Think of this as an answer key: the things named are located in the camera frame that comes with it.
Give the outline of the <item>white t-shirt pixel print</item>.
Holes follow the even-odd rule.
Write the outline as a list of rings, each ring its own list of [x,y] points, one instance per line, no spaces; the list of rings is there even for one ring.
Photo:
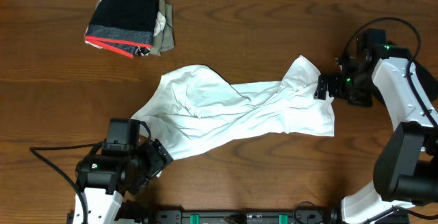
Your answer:
[[[229,84],[205,65],[162,75],[150,100],[132,117],[144,121],[174,160],[206,153],[232,140],[267,133],[335,134],[331,98],[314,98],[319,70],[297,57],[283,79]]]

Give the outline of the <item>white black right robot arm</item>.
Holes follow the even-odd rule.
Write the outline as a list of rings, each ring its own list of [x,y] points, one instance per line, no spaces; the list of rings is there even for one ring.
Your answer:
[[[319,76],[315,99],[345,99],[370,107],[376,93],[394,132],[379,155],[372,181],[326,213],[325,223],[408,223],[436,215],[414,212],[437,202],[437,111],[432,106],[407,48],[373,45],[341,64],[342,73]]]

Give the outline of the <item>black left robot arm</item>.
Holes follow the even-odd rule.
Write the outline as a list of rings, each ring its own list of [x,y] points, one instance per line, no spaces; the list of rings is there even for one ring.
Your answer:
[[[152,211],[134,201],[136,195],[164,170],[173,158],[158,141],[102,142],[93,146],[76,166],[75,211],[69,223],[154,223]]]

